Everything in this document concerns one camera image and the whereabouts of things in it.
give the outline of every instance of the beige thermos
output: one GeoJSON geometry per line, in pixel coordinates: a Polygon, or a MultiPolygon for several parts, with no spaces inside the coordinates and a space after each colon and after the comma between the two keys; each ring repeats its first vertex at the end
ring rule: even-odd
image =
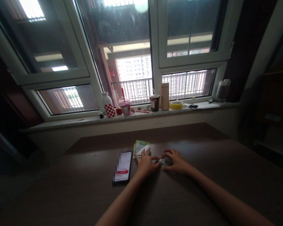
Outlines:
{"type": "Polygon", "coordinates": [[[169,83],[161,84],[161,109],[169,110],[169,83]]]}

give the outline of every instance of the phone screen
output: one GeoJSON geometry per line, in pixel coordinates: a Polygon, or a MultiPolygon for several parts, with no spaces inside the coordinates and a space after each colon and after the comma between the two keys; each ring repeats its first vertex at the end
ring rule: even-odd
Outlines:
{"type": "Polygon", "coordinates": [[[125,152],[120,154],[116,172],[113,176],[113,182],[119,182],[129,179],[131,157],[132,152],[125,152]]]}

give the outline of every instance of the table surface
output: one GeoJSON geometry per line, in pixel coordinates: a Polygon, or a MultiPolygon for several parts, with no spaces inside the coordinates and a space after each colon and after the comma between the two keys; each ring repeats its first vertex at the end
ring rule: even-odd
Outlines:
{"type": "MultiPolygon", "coordinates": [[[[0,214],[0,225],[94,225],[124,185],[112,186],[121,151],[136,140],[152,155],[174,148],[276,225],[283,225],[283,169],[206,123],[84,137],[0,214]]],[[[133,159],[131,178],[137,170],[133,159]]],[[[191,179],[158,170],[141,186],[127,225],[229,225],[191,179]]]]}

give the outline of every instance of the hand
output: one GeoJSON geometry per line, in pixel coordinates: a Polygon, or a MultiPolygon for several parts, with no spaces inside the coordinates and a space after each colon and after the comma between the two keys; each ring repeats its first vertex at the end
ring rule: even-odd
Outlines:
{"type": "Polygon", "coordinates": [[[145,149],[141,151],[141,158],[139,159],[137,155],[134,153],[135,159],[137,161],[138,167],[137,172],[134,176],[139,177],[141,180],[146,179],[149,175],[154,173],[161,166],[161,162],[156,164],[152,164],[152,160],[160,159],[157,156],[149,156],[149,151],[151,148],[148,148],[146,153],[145,149]]]}
{"type": "Polygon", "coordinates": [[[162,155],[162,159],[166,156],[173,160],[172,166],[163,167],[164,171],[172,171],[179,174],[188,175],[189,170],[193,168],[186,160],[184,160],[183,156],[179,153],[179,151],[175,149],[167,149],[164,151],[165,153],[162,155]]]}

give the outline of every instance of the brown cup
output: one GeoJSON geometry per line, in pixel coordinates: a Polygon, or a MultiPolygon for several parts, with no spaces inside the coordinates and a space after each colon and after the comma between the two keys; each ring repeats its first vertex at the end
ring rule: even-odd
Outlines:
{"type": "Polygon", "coordinates": [[[159,110],[159,98],[160,98],[160,95],[149,96],[149,99],[150,99],[150,102],[151,102],[151,111],[158,111],[159,110]]]}

